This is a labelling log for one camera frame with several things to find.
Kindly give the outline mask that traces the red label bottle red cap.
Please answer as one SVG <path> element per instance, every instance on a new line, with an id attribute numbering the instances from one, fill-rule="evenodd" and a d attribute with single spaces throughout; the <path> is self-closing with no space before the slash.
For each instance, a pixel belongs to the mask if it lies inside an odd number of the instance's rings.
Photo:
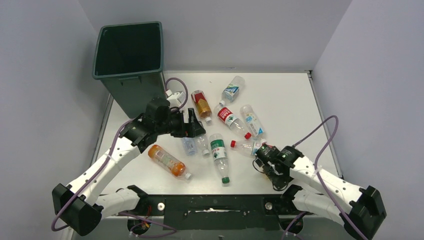
<path id="1" fill-rule="evenodd" d="M 230 109 L 226 106 L 218 104 L 214 108 L 214 115 L 219 118 L 233 133 L 239 137 L 249 140 L 252 138 L 252 134 L 249 132 L 244 122 L 238 118 Z"/>

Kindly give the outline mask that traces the red white label bottle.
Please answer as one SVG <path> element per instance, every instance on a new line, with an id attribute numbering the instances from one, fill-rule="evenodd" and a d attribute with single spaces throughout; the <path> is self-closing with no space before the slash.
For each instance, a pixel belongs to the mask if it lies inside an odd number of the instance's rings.
<path id="1" fill-rule="evenodd" d="M 262 146 L 269 146 L 270 148 L 273 147 L 273 145 L 268 144 L 265 140 L 232 140 L 230 142 L 230 147 L 237 151 L 238 153 L 248 156 L 248 157 L 255 157 L 256 152 L 262 147 Z"/>

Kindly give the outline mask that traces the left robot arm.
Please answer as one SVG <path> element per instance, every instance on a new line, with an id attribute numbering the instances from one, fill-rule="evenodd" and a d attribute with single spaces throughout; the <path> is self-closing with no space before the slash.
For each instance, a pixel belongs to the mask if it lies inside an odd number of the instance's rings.
<path id="1" fill-rule="evenodd" d="M 58 232 L 72 228 L 80 236 L 91 233 L 101 220 L 132 211 L 142 202 L 143 191 L 130 185 L 116 193 L 102 195 L 105 187 L 132 160 L 153 145 L 158 136 L 196 138 L 206 133 L 194 108 L 172 107 L 161 97 L 153 98 L 145 112 L 123 123 L 109 149 L 79 177 L 52 190 L 55 217 L 50 228 Z"/>

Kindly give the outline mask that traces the blue tinted water bottle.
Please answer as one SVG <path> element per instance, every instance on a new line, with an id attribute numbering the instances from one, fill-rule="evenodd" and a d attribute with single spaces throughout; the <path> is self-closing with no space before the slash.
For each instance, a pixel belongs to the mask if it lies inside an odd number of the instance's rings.
<path id="1" fill-rule="evenodd" d="M 197 154 L 197 146 L 193 138 L 183 137 L 181 141 L 183 144 L 183 149 L 187 156 L 194 156 Z"/>

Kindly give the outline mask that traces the dark green label bottle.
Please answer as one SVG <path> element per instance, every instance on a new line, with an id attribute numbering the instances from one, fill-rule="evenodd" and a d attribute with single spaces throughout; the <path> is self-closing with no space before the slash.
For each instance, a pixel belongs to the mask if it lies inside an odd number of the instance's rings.
<path id="1" fill-rule="evenodd" d="M 209 142 L 208 142 L 206 134 L 202 134 L 196 137 L 195 143 L 199 152 L 202 154 L 203 157 L 208 157 L 210 155 L 211 152 L 209 150 Z"/>

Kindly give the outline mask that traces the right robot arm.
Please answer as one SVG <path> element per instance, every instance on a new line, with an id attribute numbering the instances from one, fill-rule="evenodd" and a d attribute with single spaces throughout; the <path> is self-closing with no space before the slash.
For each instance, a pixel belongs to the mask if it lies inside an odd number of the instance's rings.
<path id="1" fill-rule="evenodd" d="M 255 163 L 282 191 L 281 207 L 289 214 L 308 212 L 340 224 L 357 240 L 371 240 L 387 217 L 382 195 L 341 179 L 293 146 L 282 150 L 263 144 L 255 150 Z"/>

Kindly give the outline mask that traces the orange juice bottle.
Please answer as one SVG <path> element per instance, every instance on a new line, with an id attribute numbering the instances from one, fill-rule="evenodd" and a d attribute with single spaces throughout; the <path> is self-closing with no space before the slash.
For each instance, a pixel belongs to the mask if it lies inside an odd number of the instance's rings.
<path id="1" fill-rule="evenodd" d="M 157 144 L 153 145 L 147 154 L 154 162 L 167 170 L 175 178 L 187 181 L 193 178 L 193 174 L 188 170 L 188 167 L 161 146 Z"/>

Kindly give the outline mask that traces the green label green cap bottle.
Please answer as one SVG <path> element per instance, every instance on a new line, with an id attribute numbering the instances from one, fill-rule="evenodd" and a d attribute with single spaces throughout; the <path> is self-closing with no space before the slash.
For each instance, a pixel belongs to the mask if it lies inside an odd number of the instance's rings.
<path id="1" fill-rule="evenodd" d="M 212 134 L 209 137 L 209 143 L 215 168 L 220 175 L 222 184 L 227 185 L 230 183 L 230 167 L 223 136 L 220 133 Z"/>

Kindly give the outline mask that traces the red gold label bottle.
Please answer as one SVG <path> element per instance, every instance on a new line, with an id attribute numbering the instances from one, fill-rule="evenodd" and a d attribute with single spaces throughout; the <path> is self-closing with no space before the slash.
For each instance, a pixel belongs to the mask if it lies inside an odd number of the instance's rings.
<path id="1" fill-rule="evenodd" d="M 199 117 L 210 125 L 212 123 L 212 110 L 206 100 L 204 92 L 202 90 L 193 91 L 191 93 L 191 99 L 197 109 Z"/>

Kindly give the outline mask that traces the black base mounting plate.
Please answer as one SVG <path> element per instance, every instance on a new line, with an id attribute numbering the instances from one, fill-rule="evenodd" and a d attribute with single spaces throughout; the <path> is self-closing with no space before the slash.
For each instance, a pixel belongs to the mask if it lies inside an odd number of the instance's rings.
<path id="1" fill-rule="evenodd" d="M 300 213 L 281 194 L 148 195 L 128 213 L 162 217 L 177 230 L 277 231 L 280 219 Z"/>

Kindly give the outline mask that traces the dark green plastic bin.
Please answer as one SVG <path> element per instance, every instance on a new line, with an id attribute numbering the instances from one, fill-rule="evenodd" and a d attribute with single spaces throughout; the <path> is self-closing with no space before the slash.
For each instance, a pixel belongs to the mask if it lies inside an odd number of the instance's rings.
<path id="1" fill-rule="evenodd" d="M 92 77 L 101 81 L 129 118 L 145 112 L 150 100 L 164 98 L 164 39 L 159 21 L 103 26 Z"/>

